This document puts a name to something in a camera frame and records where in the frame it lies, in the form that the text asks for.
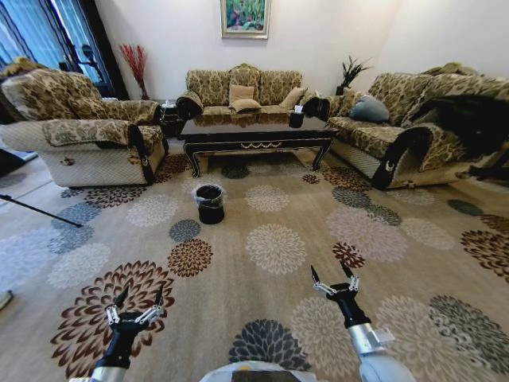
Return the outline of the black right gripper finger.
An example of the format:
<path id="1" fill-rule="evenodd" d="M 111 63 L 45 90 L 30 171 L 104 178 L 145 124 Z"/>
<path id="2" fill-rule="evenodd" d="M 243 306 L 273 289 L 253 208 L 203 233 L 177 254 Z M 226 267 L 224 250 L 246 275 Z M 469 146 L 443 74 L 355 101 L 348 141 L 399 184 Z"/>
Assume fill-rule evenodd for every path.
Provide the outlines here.
<path id="1" fill-rule="evenodd" d="M 333 288 L 331 288 L 330 286 L 321 282 L 313 265 L 311 265 L 310 268 L 311 268 L 312 279 L 313 279 L 313 288 L 315 290 L 322 292 L 322 293 L 325 293 L 326 295 L 333 296 L 335 294 L 335 290 Z"/>
<path id="2" fill-rule="evenodd" d="M 359 277 L 353 274 L 350 267 L 348 267 L 344 261 L 340 261 L 340 265 L 348 279 L 348 289 L 350 291 L 358 291 Z"/>

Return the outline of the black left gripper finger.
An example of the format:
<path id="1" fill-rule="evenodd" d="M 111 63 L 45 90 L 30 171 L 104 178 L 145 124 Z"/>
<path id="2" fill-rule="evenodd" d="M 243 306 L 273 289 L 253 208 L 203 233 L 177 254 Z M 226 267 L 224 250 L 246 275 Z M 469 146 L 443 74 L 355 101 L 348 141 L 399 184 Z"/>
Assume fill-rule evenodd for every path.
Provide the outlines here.
<path id="1" fill-rule="evenodd" d="M 107 322 L 109 325 L 119 324 L 121 321 L 119 311 L 123 308 L 126 297 L 128 296 L 129 287 L 126 286 L 123 291 L 114 297 L 113 304 L 105 309 Z"/>
<path id="2" fill-rule="evenodd" d="M 162 302 L 163 302 L 163 287 L 161 286 L 157 291 L 153 306 L 150 307 L 145 312 L 143 312 L 140 316 L 138 316 L 136 318 L 136 322 L 151 323 L 155 318 L 158 318 L 162 312 Z"/>

